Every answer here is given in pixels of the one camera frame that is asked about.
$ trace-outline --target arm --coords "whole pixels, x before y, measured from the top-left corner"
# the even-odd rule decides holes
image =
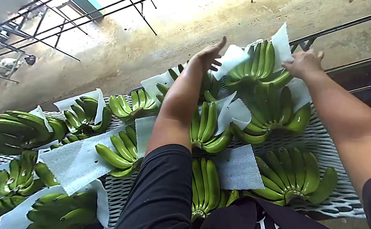
[[[191,152],[189,129],[198,102],[203,71],[217,70],[211,64],[221,66],[214,59],[221,57],[218,53],[225,43],[224,36],[220,43],[210,45],[194,55],[168,90],[153,127],[146,155],[167,144],[180,144]]]
[[[323,53],[293,54],[283,66],[307,84],[318,116],[328,130],[358,193],[371,178],[371,108],[334,82],[321,68]]]

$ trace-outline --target metal pole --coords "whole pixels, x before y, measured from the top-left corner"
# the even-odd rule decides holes
[[[137,12],[139,13],[139,15],[143,18],[143,20],[147,23],[147,25],[150,27],[150,29],[153,31],[153,33],[157,36],[158,34],[153,30],[153,28],[149,25],[149,23],[146,21],[146,18],[144,18],[143,14],[137,9],[137,7],[135,6],[135,4],[132,2],[132,0],[129,0],[131,1],[132,3],[132,6],[134,6],[137,10]]]

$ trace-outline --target green banana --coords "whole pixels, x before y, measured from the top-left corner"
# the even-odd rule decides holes
[[[266,62],[266,49],[267,49],[267,40],[265,40],[262,43],[262,46],[260,48],[259,63],[257,65],[257,71],[256,71],[255,78],[259,78],[263,74],[264,65]]]
[[[284,125],[289,123],[293,113],[293,104],[291,99],[291,92],[288,86],[284,86],[280,94],[280,119],[279,124]]]
[[[207,178],[208,178],[208,188],[209,188],[209,201],[208,205],[205,208],[204,212],[208,213],[211,210],[215,209],[221,198],[221,189],[219,187],[219,178],[218,173],[213,161],[207,161]]]
[[[193,141],[198,140],[199,127],[200,127],[200,112],[198,110],[198,106],[196,106],[191,121],[191,136],[192,136],[191,139]]]
[[[131,92],[131,98],[132,98],[132,110],[135,111],[138,108],[140,108],[139,96],[137,95],[136,91]]]
[[[270,164],[270,168],[273,169],[273,171],[276,172],[276,174],[280,177],[280,179],[283,181],[283,184],[286,186],[288,190],[291,190],[290,183],[288,181],[288,177],[286,172],[284,171],[283,167],[281,166],[279,159],[276,157],[276,155],[268,150],[265,153],[266,159]]]
[[[302,133],[307,127],[310,117],[311,105],[307,103],[294,114],[293,120],[285,128],[294,133]]]
[[[289,149],[294,174],[296,175],[296,190],[301,191],[305,181],[305,165],[303,156],[297,148]]]
[[[197,161],[197,159],[193,159],[192,161],[192,173],[193,173],[194,181],[196,184],[198,202],[199,202],[199,205],[196,206],[196,208],[202,209],[204,205],[205,187],[204,187],[203,172],[201,170],[201,164],[199,161]]]
[[[305,182],[301,193],[307,195],[318,188],[320,184],[320,169],[313,153],[303,153],[303,159],[305,163]]]
[[[44,164],[43,162],[39,162],[35,164],[34,170],[36,172],[36,175],[41,179],[43,184],[46,185],[47,187],[60,184],[56,181],[53,173],[50,171],[50,169],[48,169],[47,165]]]
[[[110,150],[106,146],[102,144],[97,144],[95,146],[97,153],[105,159],[109,164],[119,168],[119,169],[127,169],[132,166],[133,163],[128,162],[127,160],[123,159],[119,155],[117,155],[114,151]]]
[[[135,158],[131,155],[129,150],[126,148],[121,138],[117,137],[116,135],[112,135],[110,139],[111,139],[112,145],[119,152],[119,154],[122,156],[123,159],[129,162],[135,161]]]
[[[208,110],[209,106],[207,102],[203,102],[203,105],[201,106],[201,122],[200,122],[200,127],[198,129],[198,135],[197,135],[197,140],[201,141],[204,131],[207,127],[207,121],[208,121]]]
[[[232,134],[231,127],[227,127],[221,136],[214,142],[209,144],[203,144],[203,149],[208,153],[218,153],[225,150],[232,141],[234,135]]]
[[[205,128],[205,131],[201,138],[201,143],[207,142],[213,136],[213,134],[216,131],[217,121],[218,121],[218,116],[216,112],[216,104],[215,102],[211,102],[209,104],[209,110],[208,110],[207,127]]]
[[[280,148],[278,151],[278,156],[280,159],[281,166],[283,167],[285,173],[287,174],[288,181],[290,183],[291,189],[296,189],[296,175],[294,173],[293,164],[290,159],[290,155],[285,148]]]
[[[325,170],[323,179],[318,185],[317,189],[307,195],[307,199],[313,204],[319,204],[323,200],[327,199],[329,195],[334,191],[338,183],[338,174],[334,168],[327,168]]]
[[[239,191],[238,190],[232,190],[231,193],[229,194],[229,198],[228,198],[227,204],[225,206],[228,207],[229,205],[232,204],[232,202],[234,202],[238,198],[239,198]]]

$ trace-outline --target white paper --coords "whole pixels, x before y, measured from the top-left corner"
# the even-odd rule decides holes
[[[106,105],[105,100],[103,98],[103,93],[102,93],[101,89],[99,89],[99,88],[97,88],[95,91],[87,92],[87,93],[84,93],[84,94],[81,94],[81,95],[78,95],[78,96],[74,96],[74,97],[71,97],[71,98],[68,98],[68,99],[65,99],[65,100],[61,100],[61,101],[55,102],[53,104],[61,112],[64,111],[64,110],[69,110],[70,112],[75,114],[75,112],[71,109],[71,105],[76,105],[76,106],[80,107],[75,102],[75,100],[79,99],[81,96],[88,96],[88,97],[91,97],[91,98],[96,99],[98,101],[97,115],[95,116],[95,124],[100,123],[102,121],[103,108],[106,107],[107,105]]]
[[[137,157],[144,157],[152,136],[153,127],[155,125],[157,116],[149,116],[141,119],[135,119],[136,126],[136,140],[137,140]]]
[[[108,228],[109,221],[109,208],[108,208],[108,196],[107,192],[102,186],[101,181],[94,180],[90,184],[86,185],[79,192],[95,190],[97,192],[97,218],[102,226]],[[21,204],[16,206],[12,211],[2,215],[0,217],[0,229],[26,229],[32,222],[26,217],[28,211],[32,210],[31,207],[37,199],[40,197],[51,194],[51,193],[66,193],[61,185],[52,186],[45,188],[31,195]]]
[[[95,145],[102,144],[115,151],[110,136],[119,136],[120,131],[125,131],[125,127],[120,126],[106,133],[52,149],[41,154],[40,158],[68,195],[71,195],[114,169],[97,153]]]

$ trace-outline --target metal bar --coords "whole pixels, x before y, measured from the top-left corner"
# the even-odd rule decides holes
[[[125,1],[125,0],[119,0],[119,1],[117,1],[116,3],[112,3],[112,4],[110,4],[110,5],[107,5],[106,7],[103,7],[103,8],[101,8],[101,9],[99,9],[99,10],[94,10],[94,11],[92,11],[92,12],[90,12],[90,13],[84,14],[84,15],[82,15],[81,17],[78,17],[78,18],[73,19],[73,20],[71,20],[71,21],[73,22],[73,21],[75,21],[75,20],[78,20],[78,19],[84,18],[84,17],[90,15],[91,13],[94,13],[94,12],[97,12],[97,11],[101,11],[101,10],[103,10],[103,9],[105,9],[105,8],[111,7],[111,6],[113,6],[113,5],[116,5],[116,4],[118,4],[118,3],[121,3],[121,2],[123,2],[123,1]],[[47,30],[45,30],[45,31],[43,31],[43,32],[40,32],[40,33],[38,33],[38,34],[36,34],[36,35],[38,36],[38,35],[40,35],[40,34],[44,34],[44,33],[48,32],[48,31],[50,31],[50,30],[52,30],[52,29],[59,28],[60,26],[61,26],[61,25],[57,25],[57,26],[52,27],[52,28],[50,28],[50,29],[47,29]],[[24,38],[24,39],[21,39],[21,40],[15,41],[15,42],[11,43],[10,45],[18,44],[18,43],[23,42],[23,41],[25,41],[25,40],[28,40],[28,38]]]
[[[11,79],[8,79],[8,78],[5,78],[5,77],[0,77],[1,79],[3,79],[3,80],[9,80],[9,81],[13,81],[13,82],[16,82],[17,84],[19,83],[18,81],[16,81],[16,80],[11,80]]]
[[[367,21],[370,21],[370,20],[371,20],[371,15],[363,17],[363,18],[359,18],[359,19],[356,19],[354,21],[342,24],[340,26],[336,26],[336,27],[333,27],[333,28],[330,28],[330,29],[326,29],[326,30],[314,33],[314,34],[310,34],[308,36],[305,36],[305,37],[302,37],[302,38],[299,38],[299,39],[292,40],[292,41],[290,41],[290,46],[292,46],[294,44],[299,44],[299,43],[307,41],[307,40],[315,39],[315,38],[318,38],[320,36],[330,34],[330,33],[333,33],[333,32],[336,32],[336,31],[339,31],[339,30],[342,30],[342,29],[345,29],[345,28],[348,28],[348,27],[351,27],[351,26],[354,26],[354,25],[357,25],[357,24],[361,24],[361,23],[364,23],[364,22],[367,22]]]
[[[40,18],[39,24],[37,25],[36,30],[34,31],[33,36],[35,37],[37,35],[37,32],[39,31],[40,26],[42,25],[43,19],[46,16],[48,6],[46,5],[46,11],[43,13],[42,18]]]
[[[150,29],[153,31],[153,33],[157,36],[158,34],[153,30],[153,28],[149,25],[149,23],[146,21],[146,18],[144,18],[143,14],[137,9],[137,7],[135,6],[135,4],[132,2],[132,0],[129,0],[131,1],[132,5],[136,8],[137,12],[140,14],[140,16],[143,18],[143,20],[147,23],[147,25],[150,27]]]
[[[139,1],[137,1],[136,3],[134,3],[134,4],[141,3],[141,2],[144,2],[144,1],[146,1],[146,0],[139,0]],[[97,18],[101,18],[101,17],[108,16],[108,15],[110,15],[110,14],[112,14],[112,13],[116,13],[116,12],[118,12],[118,11],[120,11],[120,10],[123,10],[123,9],[129,8],[129,7],[131,7],[131,6],[132,6],[132,5],[127,5],[127,6],[125,6],[125,7],[119,8],[119,9],[117,9],[117,10],[114,10],[114,11],[110,12],[110,13],[106,13],[105,15],[101,15],[101,16],[99,16],[99,17],[96,17],[96,18],[94,18],[94,20],[97,19]],[[92,22],[92,20],[88,20],[88,21],[86,21],[86,22],[83,22],[83,23],[81,23],[81,24],[78,24],[77,26],[81,26],[81,25],[86,24],[86,23],[89,23],[89,22]],[[66,30],[63,30],[63,31],[61,31],[61,32],[58,32],[58,33],[55,33],[55,34],[49,35],[49,36],[47,36],[47,37],[45,37],[45,38],[43,38],[43,39],[41,39],[41,40],[44,40],[44,39],[50,38],[50,37],[52,37],[52,36],[55,36],[55,35],[57,35],[57,34],[60,34],[60,33],[66,32],[66,31],[68,31],[68,30],[70,30],[70,29],[73,29],[73,28],[75,28],[75,26],[74,26],[74,27],[71,27],[71,28],[68,28],[68,29],[66,29]],[[32,44],[36,44],[37,42],[39,42],[39,41],[35,41],[35,42],[29,43],[29,44],[25,44],[25,45],[19,47],[18,49],[23,49],[23,48],[25,48],[25,47],[27,47],[27,46],[30,46],[30,45],[32,45]],[[12,52],[12,51],[7,51],[7,52],[4,52],[4,53],[1,53],[0,56],[2,56],[2,55],[6,55],[6,54],[11,53],[11,52]]]

